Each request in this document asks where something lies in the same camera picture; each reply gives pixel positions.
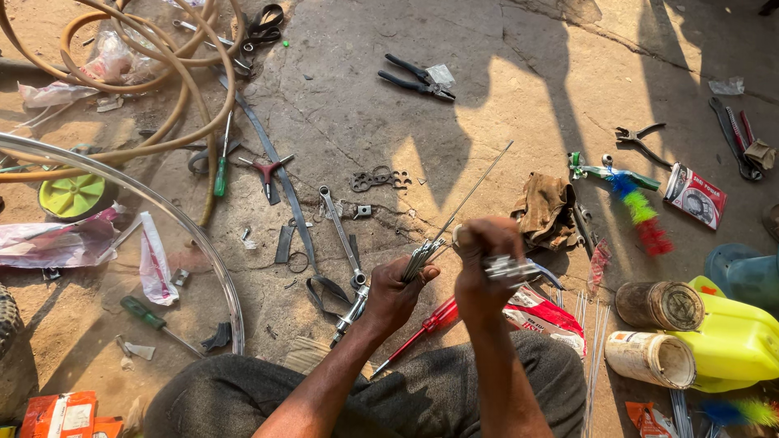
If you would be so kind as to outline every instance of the white plastic container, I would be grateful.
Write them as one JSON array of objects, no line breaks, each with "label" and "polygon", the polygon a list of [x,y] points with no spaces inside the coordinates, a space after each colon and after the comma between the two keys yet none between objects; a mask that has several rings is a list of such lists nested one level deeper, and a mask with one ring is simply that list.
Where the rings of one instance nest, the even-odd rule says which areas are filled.
[{"label": "white plastic container", "polygon": [[695,381],[693,353],[671,335],[616,331],[608,337],[605,356],[620,376],[676,389]]}]

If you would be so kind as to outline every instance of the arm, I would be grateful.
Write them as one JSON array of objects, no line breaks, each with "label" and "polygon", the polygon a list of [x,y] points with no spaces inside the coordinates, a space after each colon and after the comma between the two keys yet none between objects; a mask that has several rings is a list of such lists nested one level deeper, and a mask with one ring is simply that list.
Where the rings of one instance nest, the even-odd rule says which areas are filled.
[{"label": "arm", "polygon": [[513,290],[489,281],[481,267],[485,256],[512,254],[522,258],[516,222],[499,217],[468,221],[457,239],[463,271],[454,294],[476,356],[481,430],[486,437],[552,438],[501,314]]},{"label": "arm", "polygon": [[440,269],[427,266],[410,284],[400,281],[409,256],[376,267],[362,317],[344,339],[268,417],[252,438],[330,436],[354,380],[371,354],[401,328],[417,304],[419,291]]}]

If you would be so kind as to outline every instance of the yellow wheel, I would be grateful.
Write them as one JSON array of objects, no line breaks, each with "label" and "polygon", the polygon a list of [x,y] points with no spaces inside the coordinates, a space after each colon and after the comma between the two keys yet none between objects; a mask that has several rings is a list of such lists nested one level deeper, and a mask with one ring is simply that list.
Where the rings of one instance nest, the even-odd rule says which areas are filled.
[{"label": "yellow wheel", "polygon": [[75,222],[109,208],[118,194],[115,184],[97,175],[44,181],[38,203],[58,221]]}]

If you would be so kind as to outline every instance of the orange packet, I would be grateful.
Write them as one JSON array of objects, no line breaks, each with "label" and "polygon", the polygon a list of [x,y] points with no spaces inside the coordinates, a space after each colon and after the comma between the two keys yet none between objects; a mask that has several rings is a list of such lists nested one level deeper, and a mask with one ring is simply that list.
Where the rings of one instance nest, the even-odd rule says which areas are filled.
[{"label": "orange packet", "polygon": [[32,397],[19,438],[84,438],[92,436],[95,391]]},{"label": "orange packet", "polygon": [[641,438],[679,438],[671,420],[653,406],[654,403],[625,402],[630,421],[639,430]]},{"label": "orange packet", "polygon": [[117,438],[122,431],[122,417],[95,417],[92,438]]}]

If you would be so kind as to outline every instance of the small plastic wheel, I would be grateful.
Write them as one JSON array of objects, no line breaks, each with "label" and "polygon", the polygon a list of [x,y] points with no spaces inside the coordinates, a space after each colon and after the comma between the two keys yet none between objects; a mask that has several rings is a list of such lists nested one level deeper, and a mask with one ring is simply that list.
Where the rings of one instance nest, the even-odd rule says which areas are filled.
[{"label": "small plastic wheel", "polygon": [[38,189],[38,204],[57,221],[76,222],[109,208],[118,187],[97,175],[44,181]]},{"label": "small plastic wheel", "polygon": [[0,284],[0,359],[11,348],[16,333],[22,328],[19,308],[11,293]]}]

